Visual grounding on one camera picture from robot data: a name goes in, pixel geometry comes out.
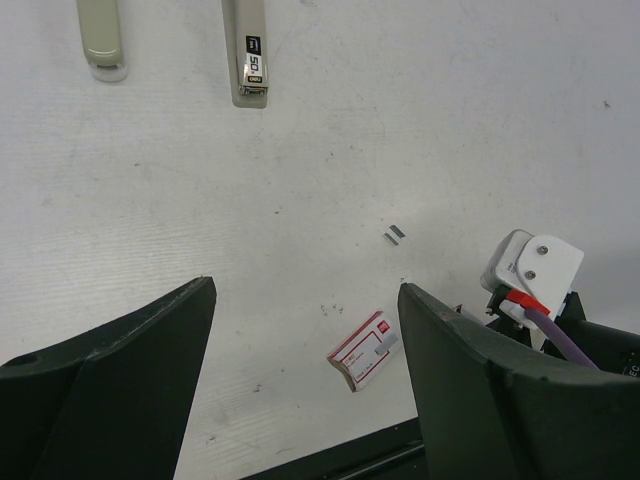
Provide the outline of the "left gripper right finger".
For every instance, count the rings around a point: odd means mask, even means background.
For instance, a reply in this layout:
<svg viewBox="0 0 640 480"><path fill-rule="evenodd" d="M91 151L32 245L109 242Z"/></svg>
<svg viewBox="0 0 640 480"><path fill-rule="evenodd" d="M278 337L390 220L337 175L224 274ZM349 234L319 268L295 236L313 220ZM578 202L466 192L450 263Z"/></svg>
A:
<svg viewBox="0 0 640 480"><path fill-rule="evenodd" d="M639 374L539 352L405 283L398 312L432 479L635 479Z"/></svg>

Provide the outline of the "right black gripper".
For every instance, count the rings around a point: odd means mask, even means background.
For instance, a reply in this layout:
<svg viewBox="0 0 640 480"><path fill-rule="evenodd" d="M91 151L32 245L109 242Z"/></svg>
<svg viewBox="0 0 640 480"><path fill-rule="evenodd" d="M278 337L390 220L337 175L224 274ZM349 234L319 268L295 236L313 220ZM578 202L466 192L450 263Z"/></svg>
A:
<svg viewBox="0 0 640 480"><path fill-rule="evenodd" d="M499 302L506 298L507 292L507 289L497 289L492 294L487 313L497 318L488 327L531 347L530 330L499 312ZM564 309L555 323L599 369L622 375L639 374L639 336L587 321L577 292L565 297Z"/></svg>

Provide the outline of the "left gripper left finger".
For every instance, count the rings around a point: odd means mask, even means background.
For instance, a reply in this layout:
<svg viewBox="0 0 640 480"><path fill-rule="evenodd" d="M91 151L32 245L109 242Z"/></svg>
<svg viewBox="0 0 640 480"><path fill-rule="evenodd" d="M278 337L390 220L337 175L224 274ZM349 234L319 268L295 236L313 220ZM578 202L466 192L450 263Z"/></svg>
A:
<svg viewBox="0 0 640 480"><path fill-rule="evenodd" d="M2 478L173 478L215 304L198 277L3 364Z"/></svg>

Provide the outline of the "beige stapler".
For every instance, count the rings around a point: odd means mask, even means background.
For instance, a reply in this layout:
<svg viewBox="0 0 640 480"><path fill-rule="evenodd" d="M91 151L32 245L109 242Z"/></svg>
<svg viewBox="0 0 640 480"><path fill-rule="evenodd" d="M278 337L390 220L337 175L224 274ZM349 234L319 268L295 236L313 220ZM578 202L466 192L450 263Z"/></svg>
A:
<svg viewBox="0 0 640 480"><path fill-rule="evenodd" d="M76 1L82 49L91 75L116 83L128 74L117 0Z"/></svg>

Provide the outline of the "grey black stapler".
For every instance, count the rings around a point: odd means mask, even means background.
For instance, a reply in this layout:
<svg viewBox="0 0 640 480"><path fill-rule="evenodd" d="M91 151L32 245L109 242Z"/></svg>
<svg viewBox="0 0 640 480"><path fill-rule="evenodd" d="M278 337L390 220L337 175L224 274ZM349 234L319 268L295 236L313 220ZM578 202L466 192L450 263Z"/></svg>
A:
<svg viewBox="0 0 640 480"><path fill-rule="evenodd" d="M269 90L265 2L223 1L222 12L232 103L264 109Z"/></svg>

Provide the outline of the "red staple box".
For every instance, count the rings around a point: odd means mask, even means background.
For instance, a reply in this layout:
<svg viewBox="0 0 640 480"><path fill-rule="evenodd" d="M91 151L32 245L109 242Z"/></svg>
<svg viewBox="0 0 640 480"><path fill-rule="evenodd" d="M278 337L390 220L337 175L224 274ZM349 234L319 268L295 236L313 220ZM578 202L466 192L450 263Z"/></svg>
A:
<svg viewBox="0 0 640 480"><path fill-rule="evenodd" d="M327 356L352 392L361 391L403 347L399 329L374 312Z"/></svg>

